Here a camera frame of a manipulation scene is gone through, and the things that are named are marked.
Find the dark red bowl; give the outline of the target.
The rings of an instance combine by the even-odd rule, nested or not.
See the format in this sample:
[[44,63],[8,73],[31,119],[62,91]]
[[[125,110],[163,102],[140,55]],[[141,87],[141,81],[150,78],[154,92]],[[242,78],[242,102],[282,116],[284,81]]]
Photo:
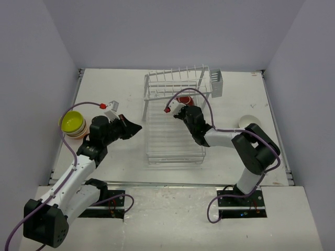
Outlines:
[[188,105],[188,106],[193,106],[194,105],[194,101],[193,101],[192,97],[190,97],[190,96],[176,97],[176,100],[179,103],[182,103],[182,104],[185,104],[185,105]]

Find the cream speckled bowl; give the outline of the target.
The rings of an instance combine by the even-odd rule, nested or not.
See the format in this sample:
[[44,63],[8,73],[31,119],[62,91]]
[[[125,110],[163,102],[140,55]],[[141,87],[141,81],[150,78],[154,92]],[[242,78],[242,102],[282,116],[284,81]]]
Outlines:
[[65,132],[65,135],[71,137],[71,138],[75,138],[76,136],[80,135],[83,131],[85,131],[87,128],[87,122],[85,120],[85,118],[83,119],[83,123],[82,125],[74,132]]

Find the lime green bowl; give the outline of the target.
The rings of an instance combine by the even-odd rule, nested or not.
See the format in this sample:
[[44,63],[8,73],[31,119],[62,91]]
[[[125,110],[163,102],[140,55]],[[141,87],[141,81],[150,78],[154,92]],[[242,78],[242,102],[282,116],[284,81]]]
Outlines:
[[78,111],[69,111],[63,118],[59,119],[61,130],[65,133],[72,133],[79,130],[84,123],[84,118]]

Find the beige flower pattern bowl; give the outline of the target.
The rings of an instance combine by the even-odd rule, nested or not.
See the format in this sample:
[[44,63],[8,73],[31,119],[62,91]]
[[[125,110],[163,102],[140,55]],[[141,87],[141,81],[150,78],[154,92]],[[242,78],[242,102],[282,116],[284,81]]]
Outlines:
[[238,121],[239,128],[246,128],[250,124],[257,124],[259,127],[261,127],[261,121],[253,116],[253,115],[244,115],[242,116]]

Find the orange bowl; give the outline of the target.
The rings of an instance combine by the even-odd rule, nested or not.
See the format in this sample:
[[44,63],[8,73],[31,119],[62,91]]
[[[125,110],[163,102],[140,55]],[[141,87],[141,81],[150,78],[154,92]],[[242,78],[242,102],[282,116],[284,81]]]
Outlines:
[[82,138],[85,137],[88,133],[89,133],[89,129],[86,128],[85,131],[83,131],[80,135],[76,136],[74,139],[76,139],[76,140],[78,140],[78,139],[82,139]]

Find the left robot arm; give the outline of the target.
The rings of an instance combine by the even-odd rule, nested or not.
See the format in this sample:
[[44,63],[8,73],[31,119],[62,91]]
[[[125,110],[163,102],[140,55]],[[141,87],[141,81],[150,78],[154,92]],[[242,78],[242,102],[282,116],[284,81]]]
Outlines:
[[107,155],[107,147],[119,139],[130,139],[141,129],[123,115],[94,117],[89,134],[63,176],[40,199],[30,199],[24,206],[23,236],[59,247],[76,218],[91,205],[102,206],[108,201],[106,183],[88,178]]

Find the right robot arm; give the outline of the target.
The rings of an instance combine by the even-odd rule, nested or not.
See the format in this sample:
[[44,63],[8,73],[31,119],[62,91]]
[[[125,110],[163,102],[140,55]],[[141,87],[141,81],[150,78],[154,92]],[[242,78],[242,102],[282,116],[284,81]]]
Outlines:
[[238,205],[250,202],[264,176],[281,164],[278,146],[256,123],[244,129],[216,129],[205,121],[200,107],[185,104],[179,104],[172,114],[184,122],[198,145],[229,147],[237,151],[244,170],[229,197]]

